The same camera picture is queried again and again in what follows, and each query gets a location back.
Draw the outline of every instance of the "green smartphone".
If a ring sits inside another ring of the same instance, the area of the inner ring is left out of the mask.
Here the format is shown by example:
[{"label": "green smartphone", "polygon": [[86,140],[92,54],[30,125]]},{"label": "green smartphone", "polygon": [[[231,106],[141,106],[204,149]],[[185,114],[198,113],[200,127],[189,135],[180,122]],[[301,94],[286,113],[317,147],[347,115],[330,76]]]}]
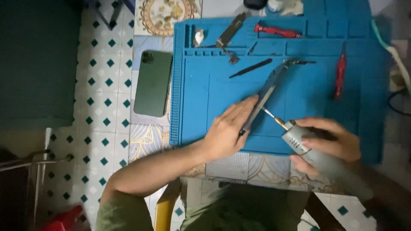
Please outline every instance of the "green smartphone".
[{"label": "green smartphone", "polygon": [[147,50],[141,54],[134,112],[162,117],[166,111],[173,54]]}]

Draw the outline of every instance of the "person's right hand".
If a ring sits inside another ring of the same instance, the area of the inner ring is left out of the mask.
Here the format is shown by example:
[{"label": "person's right hand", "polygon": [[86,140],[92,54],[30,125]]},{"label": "person's right hand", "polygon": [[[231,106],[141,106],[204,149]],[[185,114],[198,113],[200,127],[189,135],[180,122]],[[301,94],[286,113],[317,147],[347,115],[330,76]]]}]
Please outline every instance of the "person's right hand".
[{"label": "person's right hand", "polygon": [[[316,127],[326,130],[337,138],[336,141],[329,141],[321,138],[303,138],[302,144],[305,147],[334,155],[343,159],[347,163],[357,161],[361,158],[360,140],[358,137],[347,131],[336,121],[324,118],[307,117],[296,120],[296,123],[302,127]],[[290,159],[300,172],[310,176],[318,175],[318,171],[301,156],[291,155]]]}]

